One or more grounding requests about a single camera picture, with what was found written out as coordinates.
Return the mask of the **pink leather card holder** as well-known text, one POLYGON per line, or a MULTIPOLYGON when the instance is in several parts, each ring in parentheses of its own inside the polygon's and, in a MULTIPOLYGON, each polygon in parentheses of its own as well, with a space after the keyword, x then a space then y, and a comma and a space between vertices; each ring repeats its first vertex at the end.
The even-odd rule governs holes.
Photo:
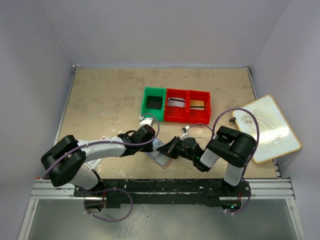
POLYGON ((152 151, 145 153, 149 158, 151 158, 154 162, 156 162, 159 166, 163 169, 166 169, 172 162, 172 158, 165 156, 164 154, 160 153, 159 151, 152 151))

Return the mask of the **white card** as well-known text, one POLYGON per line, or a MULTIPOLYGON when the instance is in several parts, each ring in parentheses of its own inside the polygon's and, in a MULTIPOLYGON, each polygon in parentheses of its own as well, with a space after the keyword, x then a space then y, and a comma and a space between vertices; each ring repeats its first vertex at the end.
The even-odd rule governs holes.
POLYGON ((155 140, 152 142, 152 144, 153 144, 153 150, 154 150, 154 151, 157 151, 158 148, 160 148, 161 146, 164 145, 164 143, 163 143, 161 140, 159 140, 159 139, 155 139, 155 140))

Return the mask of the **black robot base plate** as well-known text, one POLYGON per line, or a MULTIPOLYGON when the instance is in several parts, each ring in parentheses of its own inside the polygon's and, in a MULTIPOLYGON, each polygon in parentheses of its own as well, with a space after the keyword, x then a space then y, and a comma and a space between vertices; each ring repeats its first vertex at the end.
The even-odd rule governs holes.
POLYGON ((119 208, 121 205, 204 205, 235 211, 251 196, 248 182, 232 186, 222 178, 191 179, 101 179, 93 186, 74 184, 75 197, 83 197, 90 208, 119 208))

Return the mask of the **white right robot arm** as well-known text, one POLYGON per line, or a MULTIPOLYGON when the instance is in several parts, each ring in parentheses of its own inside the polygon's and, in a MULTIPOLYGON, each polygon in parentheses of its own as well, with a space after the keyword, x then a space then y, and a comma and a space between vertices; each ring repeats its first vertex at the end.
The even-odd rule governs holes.
POLYGON ((222 190, 226 195, 233 196, 240 190, 245 165, 257 146, 257 141, 251 135, 221 126, 205 149, 193 137, 181 139, 176 136, 158 147, 157 151, 171 159, 181 157, 190 160, 201 172, 208 172, 220 158, 225 160, 227 168, 222 190))

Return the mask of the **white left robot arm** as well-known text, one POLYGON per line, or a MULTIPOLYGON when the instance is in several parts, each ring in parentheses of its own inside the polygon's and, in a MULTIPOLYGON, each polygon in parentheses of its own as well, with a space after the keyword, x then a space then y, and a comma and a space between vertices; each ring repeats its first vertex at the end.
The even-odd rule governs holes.
POLYGON ((138 130, 96 141, 77 140, 73 135, 67 135, 41 157, 45 168, 43 178, 49 179, 54 187, 72 184, 85 189, 91 196, 98 196, 103 191, 103 181, 95 170, 84 164, 97 159, 152 152, 158 134, 159 131, 145 124, 138 130))

